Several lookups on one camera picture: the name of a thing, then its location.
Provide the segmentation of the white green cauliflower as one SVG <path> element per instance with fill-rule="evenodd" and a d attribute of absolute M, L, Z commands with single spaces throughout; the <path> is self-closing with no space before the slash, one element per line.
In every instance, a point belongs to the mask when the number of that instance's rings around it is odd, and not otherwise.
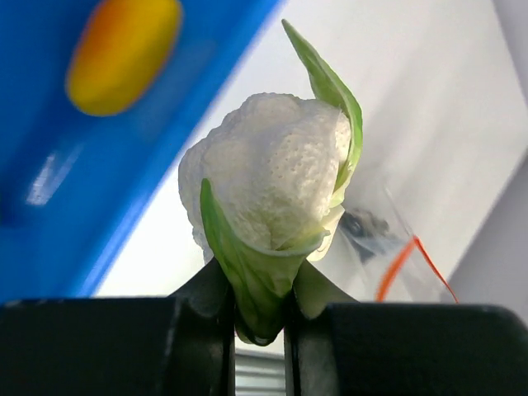
<path fill-rule="evenodd" d="M 233 288 L 239 337 L 258 346 L 283 328 L 302 263 L 330 243 L 363 147 L 351 90 L 288 21 L 283 28 L 313 97 L 251 95 L 178 166 L 193 238 Z"/>

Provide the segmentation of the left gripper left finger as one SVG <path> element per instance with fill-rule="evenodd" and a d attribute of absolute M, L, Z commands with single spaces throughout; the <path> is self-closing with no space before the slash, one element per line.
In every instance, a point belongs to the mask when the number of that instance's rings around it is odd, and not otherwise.
<path fill-rule="evenodd" d="M 1 308 L 4 395 L 231 395 L 234 297 L 211 261 L 167 297 Z"/>

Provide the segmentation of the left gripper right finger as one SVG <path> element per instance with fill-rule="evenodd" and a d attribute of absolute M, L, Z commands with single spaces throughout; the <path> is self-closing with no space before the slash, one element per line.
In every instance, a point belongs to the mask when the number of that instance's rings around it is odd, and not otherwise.
<path fill-rule="evenodd" d="M 308 262 L 285 316 L 289 395 L 524 395 L 527 329 L 495 305 L 358 302 Z"/>

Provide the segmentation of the clear zip top bag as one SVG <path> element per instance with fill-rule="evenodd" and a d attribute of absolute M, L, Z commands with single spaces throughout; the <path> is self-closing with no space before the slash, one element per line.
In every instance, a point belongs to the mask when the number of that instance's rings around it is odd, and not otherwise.
<path fill-rule="evenodd" d="M 399 212 L 383 173 L 356 172 L 343 206 L 326 267 L 340 289 L 368 302 L 458 301 Z"/>

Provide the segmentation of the yellow mango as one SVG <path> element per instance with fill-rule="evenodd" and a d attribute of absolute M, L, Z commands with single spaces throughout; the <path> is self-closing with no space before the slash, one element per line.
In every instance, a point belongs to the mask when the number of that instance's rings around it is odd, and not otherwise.
<path fill-rule="evenodd" d="M 179 1 L 100 1 L 69 62 L 68 99 L 90 116 L 126 111 L 162 72 L 182 23 Z"/>

